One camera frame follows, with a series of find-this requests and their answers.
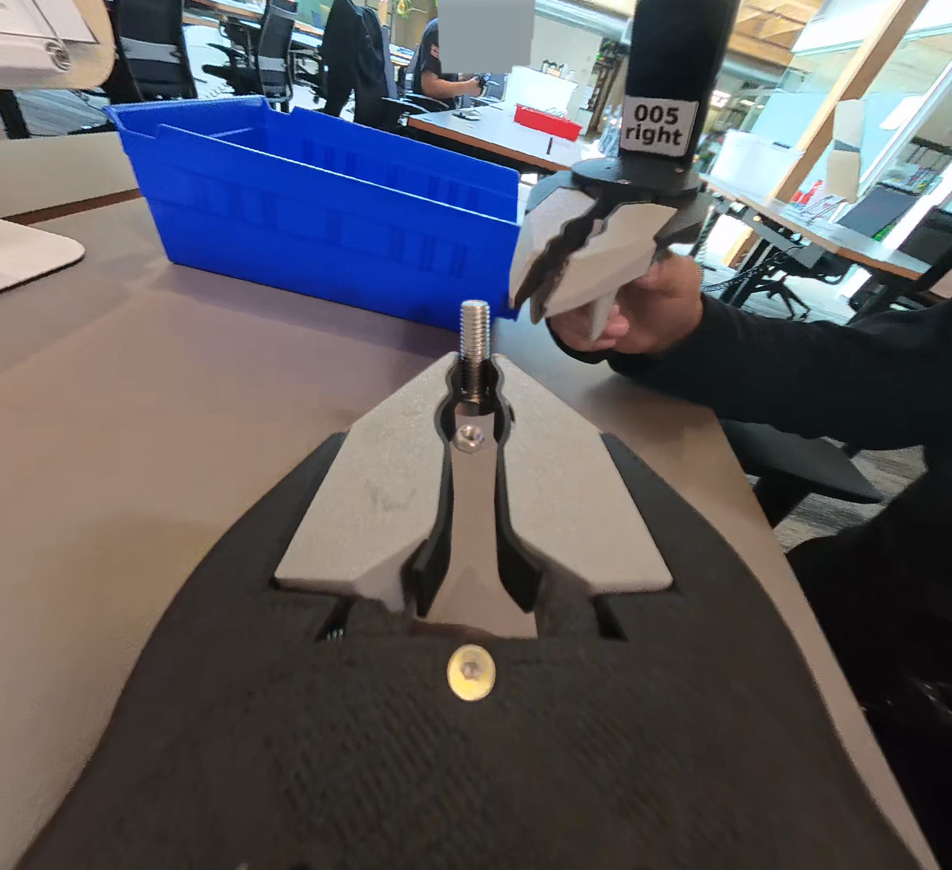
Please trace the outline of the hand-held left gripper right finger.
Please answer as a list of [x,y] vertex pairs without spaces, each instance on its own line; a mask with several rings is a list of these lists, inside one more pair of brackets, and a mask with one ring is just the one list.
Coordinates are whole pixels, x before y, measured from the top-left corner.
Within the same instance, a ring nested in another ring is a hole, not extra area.
[[508,358],[491,357],[499,577],[533,612],[546,584],[593,600],[672,587],[600,429]]

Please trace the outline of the black jacket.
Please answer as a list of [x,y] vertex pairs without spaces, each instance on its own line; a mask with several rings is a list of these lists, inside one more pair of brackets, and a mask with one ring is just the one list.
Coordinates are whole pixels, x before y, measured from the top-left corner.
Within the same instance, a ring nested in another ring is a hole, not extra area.
[[393,76],[388,48],[375,10],[353,0],[333,0],[321,43],[325,71],[323,113],[339,117],[354,97],[356,124],[385,129]]

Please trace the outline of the person's right hand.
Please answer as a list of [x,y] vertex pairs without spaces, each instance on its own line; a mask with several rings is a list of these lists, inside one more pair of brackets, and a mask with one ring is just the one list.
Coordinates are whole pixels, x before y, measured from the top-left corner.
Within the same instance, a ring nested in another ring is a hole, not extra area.
[[684,340],[704,313],[703,271],[692,257],[666,253],[612,299],[601,332],[593,337],[594,306],[549,318],[553,339],[578,355],[654,355]]

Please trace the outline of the light wooden desk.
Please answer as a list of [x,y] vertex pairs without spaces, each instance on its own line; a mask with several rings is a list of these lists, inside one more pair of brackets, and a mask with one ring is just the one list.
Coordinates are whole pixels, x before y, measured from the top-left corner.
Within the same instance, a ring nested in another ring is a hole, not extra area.
[[741,221],[757,237],[737,273],[708,287],[720,289],[720,299],[727,305],[742,308],[753,295],[764,294],[784,301],[791,320],[803,319],[792,308],[800,299],[792,296],[788,280],[796,277],[834,285],[853,267],[862,268],[873,286],[851,322],[887,311],[902,299],[950,297],[950,288],[944,288],[950,284],[950,214],[944,210],[929,209],[911,231],[911,236],[931,232],[941,238],[938,257],[927,260],[716,177],[702,176],[702,180],[712,204],[694,252],[720,218]]

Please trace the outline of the blue plastic bin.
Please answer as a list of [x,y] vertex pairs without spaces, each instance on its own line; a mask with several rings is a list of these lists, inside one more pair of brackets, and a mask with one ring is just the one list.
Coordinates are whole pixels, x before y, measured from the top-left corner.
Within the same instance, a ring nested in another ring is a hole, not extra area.
[[514,170],[256,96],[105,111],[171,262],[448,330],[464,301],[517,317]]

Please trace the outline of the white document stand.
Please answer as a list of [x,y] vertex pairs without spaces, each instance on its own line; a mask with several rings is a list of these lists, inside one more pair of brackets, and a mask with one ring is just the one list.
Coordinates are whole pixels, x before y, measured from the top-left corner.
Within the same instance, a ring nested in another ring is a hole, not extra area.
[[[1,115],[7,138],[27,138],[28,128],[14,91],[18,87],[70,88],[72,62],[65,43],[28,23],[4,23],[1,36]],[[1,222],[1,289],[38,281],[82,261],[78,241]]]

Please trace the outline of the brown wooden desk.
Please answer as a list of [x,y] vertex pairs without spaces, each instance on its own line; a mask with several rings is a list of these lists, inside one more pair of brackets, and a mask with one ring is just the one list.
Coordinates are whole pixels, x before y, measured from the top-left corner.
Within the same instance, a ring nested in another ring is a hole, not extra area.
[[491,106],[410,115],[406,128],[411,138],[519,173],[551,175],[587,155],[581,143],[522,126]]

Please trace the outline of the red plastic bin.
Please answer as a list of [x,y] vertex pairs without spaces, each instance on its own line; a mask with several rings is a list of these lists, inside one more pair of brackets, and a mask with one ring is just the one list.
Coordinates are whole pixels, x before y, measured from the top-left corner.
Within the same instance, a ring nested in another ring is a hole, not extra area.
[[575,142],[581,135],[582,126],[572,120],[535,107],[517,103],[514,122],[553,138]]

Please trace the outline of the steel hex bolt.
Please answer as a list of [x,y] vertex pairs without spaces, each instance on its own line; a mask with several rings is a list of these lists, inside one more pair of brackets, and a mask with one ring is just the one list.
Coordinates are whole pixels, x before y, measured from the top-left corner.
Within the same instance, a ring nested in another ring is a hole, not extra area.
[[464,301],[460,308],[458,398],[454,408],[453,445],[474,454],[485,447],[481,426],[495,403],[495,368],[490,358],[490,307],[484,301]]

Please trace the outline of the black chair seat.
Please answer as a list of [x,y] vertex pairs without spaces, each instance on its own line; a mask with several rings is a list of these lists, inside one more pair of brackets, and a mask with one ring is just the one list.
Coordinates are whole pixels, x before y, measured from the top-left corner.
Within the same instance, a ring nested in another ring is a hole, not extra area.
[[766,424],[723,420],[720,427],[744,473],[756,479],[754,495],[772,527],[814,494],[857,504],[885,500],[851,456],[827,439]]

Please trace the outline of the person's black clothed body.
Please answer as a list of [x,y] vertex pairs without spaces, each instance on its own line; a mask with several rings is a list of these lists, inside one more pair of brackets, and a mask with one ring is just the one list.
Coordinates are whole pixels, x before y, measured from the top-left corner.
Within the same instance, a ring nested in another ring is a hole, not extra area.
[[951,862],[951,459],[873,519],[788,555],[941,868]]

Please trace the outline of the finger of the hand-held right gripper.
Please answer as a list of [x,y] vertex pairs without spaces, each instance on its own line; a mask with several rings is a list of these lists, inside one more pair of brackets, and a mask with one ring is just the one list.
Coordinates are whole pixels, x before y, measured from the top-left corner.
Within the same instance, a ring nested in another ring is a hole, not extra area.
[[581,247],[568,248],[562,236],[541,269],[541,287],[531,291],[531,321],[588,307],[591,323],[607,323],[619,288],[648,270],[657,237],[678,214],[670,206],[622,204]]
[[597,204],[584,191],[557,187],[527,205],[512,256],[508,278],[508,303],[518,310],[536,290],[544,274],[539,265],[565,233],[565,226],[581,220]]

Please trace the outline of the black office chair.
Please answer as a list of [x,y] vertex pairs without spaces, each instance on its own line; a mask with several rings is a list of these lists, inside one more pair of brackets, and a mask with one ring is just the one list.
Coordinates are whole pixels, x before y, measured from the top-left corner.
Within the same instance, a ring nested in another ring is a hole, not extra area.
[[223,21],[220,31],[229,42],[211,43],[210,47],[223,52],[228,62],[204,64],[203,72],[222,79],[235,95],[259,95],[280,111],[290,112],[296,10],[293,0],[266,0],[257,28],[240,19]]
[[112,0],[115,60],[102,86],[111,102],[197,98],[183,14],[184,0]]

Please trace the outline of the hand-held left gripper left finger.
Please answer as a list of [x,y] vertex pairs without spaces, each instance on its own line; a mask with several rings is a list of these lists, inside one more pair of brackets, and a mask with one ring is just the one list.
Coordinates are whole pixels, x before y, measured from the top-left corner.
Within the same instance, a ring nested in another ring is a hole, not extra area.
[[279,587],[405,610],[411,557],[437,524],[448,443],[446,354],[351,426],[276,567]]

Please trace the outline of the white plastic bin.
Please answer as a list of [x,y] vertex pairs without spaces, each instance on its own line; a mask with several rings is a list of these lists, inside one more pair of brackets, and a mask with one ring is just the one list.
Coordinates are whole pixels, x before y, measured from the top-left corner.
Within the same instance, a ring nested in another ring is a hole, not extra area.
[[802,152],[785,144],[730,128],[708,174],[749,189],[767,189],[778,184],[801,157]]

